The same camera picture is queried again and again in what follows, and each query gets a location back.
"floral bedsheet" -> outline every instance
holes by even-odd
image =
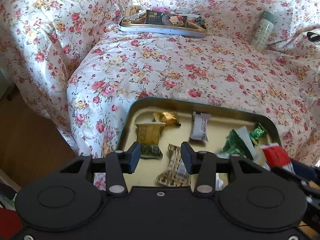
[[[71,127],[79,153],[115,150],[131,104],[161,97],[263,114],[284,149],[312,164],[320,156],[319,48],[300,34],[307,57],[258,51],[238,38],[127,34],[114,26],[68,82]],[[97,178],[97,186],[104,177]]]
[[[120,33],[130,4],[200,13],[209,34]],[[248,45],[263,10],[276,16],[273,51]],[[320,56],[304,32],[320,28],[319,0],[0,0],[0,13],[7,72],[79,153],[112,150],[130,104],[148,95],[263,113],[290,154],[318,158]]]

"red candy wrapper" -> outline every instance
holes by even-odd
[[[270,168],[282,167],[283,169],[295,174],[291,160],[287,152],[277,143],[262,145],[260,148],[267,159]]]

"metal tin tray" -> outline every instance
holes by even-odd
[[[191,128],[193,125],[193,111],[211,114],[207,124],[207,137],[209,142],[189,141],[191,147],[195,151],[207,150],[210,152],[218,152],[222,149],[226,142],[231,129],[238,129],[246,126],[248,132],[252,131],[256,124],[260,122],[268,131],[268,135],[260,139],[259,143],[269,144],[277,142],[281,145],[278,131],[273,122],[259,114],[248,113],[229,108],[210,106],[205,104],[191,103],[187,101],[172,100],[165,98],[141,98],[135,101],[129,109],[125,125],[121,131],[120,140],[117,150],[128,150],[133,142],[137,139],[136,123],[153,121],[153,112],[176,111],[179,115],[181,126],[166,126],[161,133],[159,147],[163,153],[162,160],[156,159],[140,159],[134,174],[124,174],[124,179],[128,190],[135,186],[158,186],[155,183],[156,177],[168,167],[170,157],[168,153],[168,144],[180,146],[183,141],[189,141]],[[256,163],[263,165],[265,157],[259,146],[255,150],[261,158]],[[219,174],[224,185],[228,181],[225,174]],[[192,175],[191,188],[194,187],[197,175]]]

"gold candy wrapper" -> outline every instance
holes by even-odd
[[[153,113],[156,122],[164,122],[166,125],[175,124],[181,126],[177,112]]]
[[[137,141],[141,143],[141,158],[162,159],[158,146],[160,133],[165,127],[164,122],[149,122],[136,124],[138,128]]]
[[[168,187],[188,187],[191,176],[188,174],[181,158],[181,148],[169,144],[170,163],[165,172],[159,174],[156,183]]]

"wrapped candy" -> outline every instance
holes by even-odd
[[[141,143],[141,158],[162,159],[158,146],[160,133],[165,127],[164,122],[149,122],[136,124],[138,128],[137,141]]]
[[[229,158],[230,154],[239,154],[253,160],[252,153],[248,149],[246,143],[237,134],[237,132],[232,129],[227,137],[227,141],[221,151],[217,153],[220,158]]]
[[[251,133],[249,133],[249,137],[253,145],[257,146],[259,144],[259,139],[265,134],[267,134],[266,129],[261,123],[258,123],[257,127]]]
[[[181,159],[181,148],[169,144],[168,151],[171,156],[169,166],[165,172],[157,176],[156,182],[168,187],[190,186],[191,177]]]
[[[177,112],[153,113],[156,122],[164,122],[166,125],[175,124],[181,126]]]
[[[211,118],[210,114],[193,112],[193,126],[190,139],[207,142],[207,122]]]
[[[283,169],[295,174],[287,152],[281,146],[279,146],[278,143],[261,145],[260,148],[263,150],[270,168],[282,167]]]

